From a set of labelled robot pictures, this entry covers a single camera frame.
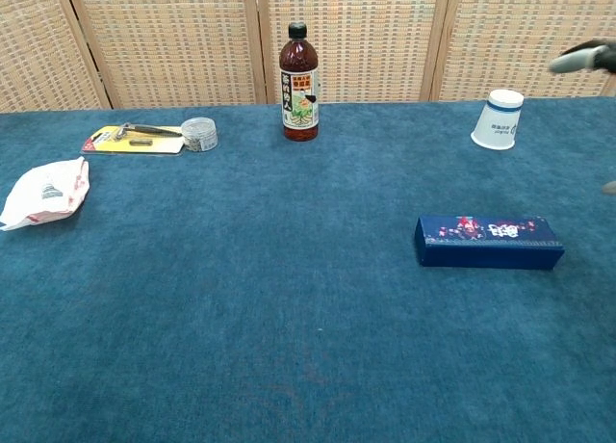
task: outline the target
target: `brown liquid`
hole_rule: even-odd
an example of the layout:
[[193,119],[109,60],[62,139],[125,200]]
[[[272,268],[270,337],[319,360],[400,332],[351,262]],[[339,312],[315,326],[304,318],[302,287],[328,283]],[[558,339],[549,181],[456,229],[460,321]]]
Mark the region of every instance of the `brown liquid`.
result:
[[[317,68],[319,58],[315,48],[306,39],[290,40],[280,52],[280,68],[289,72],[308,72]],[[316,138],[319,125],[295,129],[284,127],[285,137],[294,142],[307,142]]]

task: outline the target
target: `paper cup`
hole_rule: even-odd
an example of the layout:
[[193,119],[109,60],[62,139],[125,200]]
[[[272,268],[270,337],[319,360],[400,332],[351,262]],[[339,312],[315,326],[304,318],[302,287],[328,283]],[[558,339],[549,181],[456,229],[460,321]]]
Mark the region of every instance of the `paper cup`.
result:
[[498,89],[490,92],[471,138],[488,149],[510,149],[516,143],[516,131],[524,97],[517,91]]

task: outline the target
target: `glove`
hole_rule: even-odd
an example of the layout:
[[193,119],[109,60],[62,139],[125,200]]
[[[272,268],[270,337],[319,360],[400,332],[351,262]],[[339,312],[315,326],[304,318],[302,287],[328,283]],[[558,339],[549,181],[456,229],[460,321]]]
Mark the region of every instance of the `glove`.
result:
[[592,39],[569,48],[550,63],[555,73],[605,69],[616,74],[616,41]]

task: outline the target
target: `small plastic container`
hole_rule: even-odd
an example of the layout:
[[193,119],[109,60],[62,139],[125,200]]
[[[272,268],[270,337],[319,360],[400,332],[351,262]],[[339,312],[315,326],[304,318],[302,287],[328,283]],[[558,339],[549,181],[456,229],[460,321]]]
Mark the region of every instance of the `small plastic container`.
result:
[[190,151],[209,151],[218,145],[216,125],[210,118],[189,118],[181,128],[184,145]]

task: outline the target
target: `bottle label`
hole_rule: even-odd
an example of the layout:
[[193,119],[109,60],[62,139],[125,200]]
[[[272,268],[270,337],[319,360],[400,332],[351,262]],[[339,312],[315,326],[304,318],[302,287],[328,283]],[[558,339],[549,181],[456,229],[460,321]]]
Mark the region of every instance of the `bottle label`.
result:
[[319,123],[319,77],[317,69],[308,72],[280,70],[282,122],[286,127],[312,128]]

